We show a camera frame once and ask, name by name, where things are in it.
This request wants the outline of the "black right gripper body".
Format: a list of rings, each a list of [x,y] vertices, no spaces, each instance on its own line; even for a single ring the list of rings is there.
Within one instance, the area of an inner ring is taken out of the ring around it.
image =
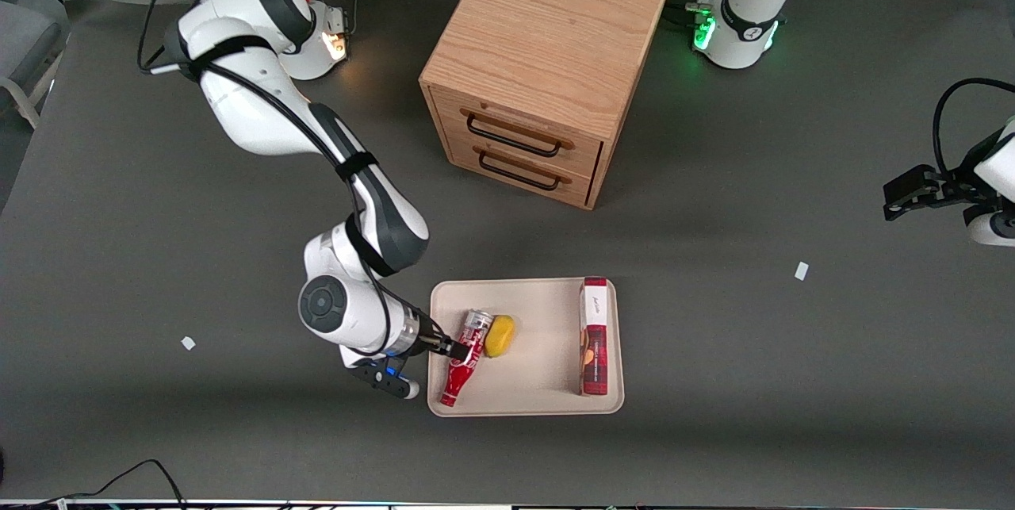
[[[447,336],[438,323],[427,314],[416,315],[418,333],[416,337],[416,355],[436,354],[441,357],[456,358],[459,341]]]

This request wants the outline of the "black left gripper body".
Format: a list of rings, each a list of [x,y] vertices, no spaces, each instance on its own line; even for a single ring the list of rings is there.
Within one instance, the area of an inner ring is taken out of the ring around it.
[[[1002,209],[1001,195],[993,186],[987,185],[975,173],[975,168],[986,160],[987,153],[994,150],[1000,137],[1000,133],[992,133],[983,138],[979,144],[968,150],[960,164],[948,169],[940,134],[934,134],[934,155],[941,181],[940,195],[934,202],[935,209],[956,204],[971,204],[972,209],[965,210],[965,213],[999,213]]]

